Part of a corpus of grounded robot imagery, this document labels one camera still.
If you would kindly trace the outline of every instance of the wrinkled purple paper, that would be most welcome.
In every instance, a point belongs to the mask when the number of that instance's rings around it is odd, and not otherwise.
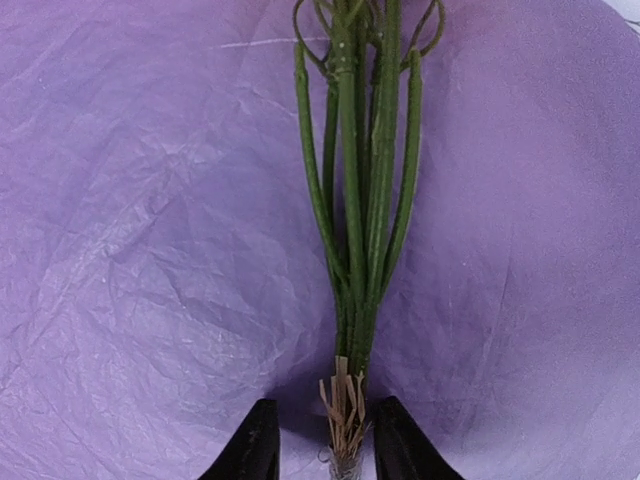
[[[595,0],[447,5],[373,394],[469,480],[633,480],[640,43]],[[282,478],[327,478],[290,9],[0,5],[3,480],[195,479],[263,395]]]

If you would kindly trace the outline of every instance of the green plant stem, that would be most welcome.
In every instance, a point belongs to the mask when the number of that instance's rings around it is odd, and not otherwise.
[[[295,3],[294,30],[298,39],[296,94],[305,172],[335,297],[336,355],[347,357],[349,373],[364,374],[366,381],[376,317],[406,240],[416,191],[421,60],[441,39],[445,12],[442,0],[431,0],[403,57],[402,0],[386,0],[384,8],[378,0],[311,0],[320,25],[329,35],[328,53],[320,59],[306,45],[298,26],[297,15],[304,1]],[[436,8],[439,20],[434,37],[426,46],[418,47],[420,34]],[[366,68],[369,46],[375,49],[370,81]],[[321,182],[305,57],[328,82]],[[398,206],[393,214],[399,81],[405,69],[409,69],[409,91],[404,163]],[[346,220],[346,237],[341,242],[334,211],[338,137]],[[344,251],[339,248],[340,243],[345,244]]]

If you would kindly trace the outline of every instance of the plant base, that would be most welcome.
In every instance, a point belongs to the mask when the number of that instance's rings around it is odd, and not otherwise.
[[[364,374],[348,373],[348,359],[336,357],[336,374],[331,377],[331,398],[320,381],[320,397],[327,409],[331,432],[331,478],[360,478],[360,446],[366,433]]]

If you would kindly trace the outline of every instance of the black clamp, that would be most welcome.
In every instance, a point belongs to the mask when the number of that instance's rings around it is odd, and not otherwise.
[[[464,480],[396,397],[379,404],[373,435],[378,480]],[[261,399],[199,480],[278,480],[279,471],[277,403]]]

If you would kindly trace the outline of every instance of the dried root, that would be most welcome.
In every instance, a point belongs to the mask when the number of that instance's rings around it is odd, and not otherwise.
[[[366,433],[364,374],[349,375],[348,359],[336,357],[336,374],[331,377],[331,398],[320,380],[320,397],[327,408],[331,450],[337,462],[353,463]]]

